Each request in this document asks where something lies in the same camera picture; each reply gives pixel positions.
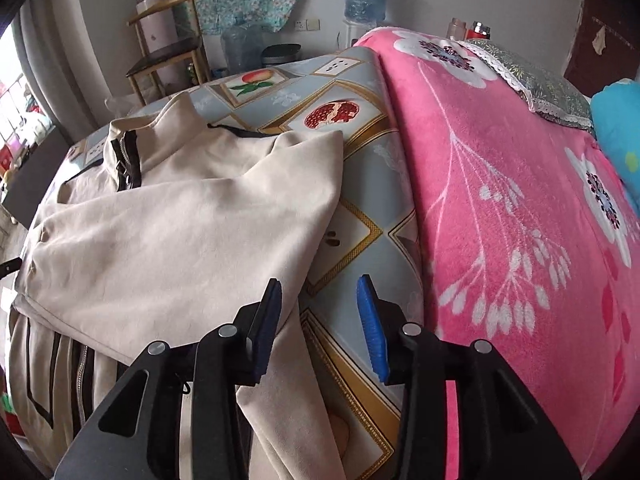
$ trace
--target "blue pillow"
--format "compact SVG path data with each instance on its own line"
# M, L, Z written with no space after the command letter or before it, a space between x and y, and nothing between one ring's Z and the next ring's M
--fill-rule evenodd
M640 84L629 79L605 87L591 100L596 138L640 206Z

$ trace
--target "pillow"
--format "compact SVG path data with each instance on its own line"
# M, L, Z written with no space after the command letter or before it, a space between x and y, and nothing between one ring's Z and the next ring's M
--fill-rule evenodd
M564 77L539 68L489 40L459 43L493 68L527 102L530 111L593 135L589 103Z
M640 84L613 83L591 100L593 125L602 151L624 182L636 212L640 206Z

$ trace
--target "wall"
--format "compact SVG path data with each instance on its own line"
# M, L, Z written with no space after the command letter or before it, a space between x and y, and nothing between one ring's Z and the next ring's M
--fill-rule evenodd
M394 25L444 35L452 17L487 23L492 39L527 59L561 73L578 19L580 0L388 0L387 18ZM268 43L300 43L306 56L338 49L344 0L300 0L284 31ZM297 19L320 18L321 30L293 32ZM206 39L207 53L220 66L218 38Z

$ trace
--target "chair seat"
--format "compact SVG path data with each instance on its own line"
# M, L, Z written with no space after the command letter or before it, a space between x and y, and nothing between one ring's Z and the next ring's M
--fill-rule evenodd
M172 57L186 54L192 50L196 50L202 46L201 37L185 38L184 40L176 41L171 45L164 46L158 50L154 50L149 53L148 56L140 59L128 72L127 77L136 75L143 70L153 67L154 65L164 63L170 60Z

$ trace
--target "metal screw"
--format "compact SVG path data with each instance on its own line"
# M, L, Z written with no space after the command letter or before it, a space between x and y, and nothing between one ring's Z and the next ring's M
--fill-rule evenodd
M405 323L404 325L402 325L402 332L404 332L405 335L417 336L417 335L420 335L420 332L422 332L422 329L418 324Z
M474 343L474 348L476 352L480 352L481 354L488 354L494 347L485 339L479 339Z
M151 355L160 355L166 349L166 345L162 341L153 341L148 347L146 347L146 351Z
M232 324L226 324L218 329L218 335L220 337L233 337L238 333L238 328Z

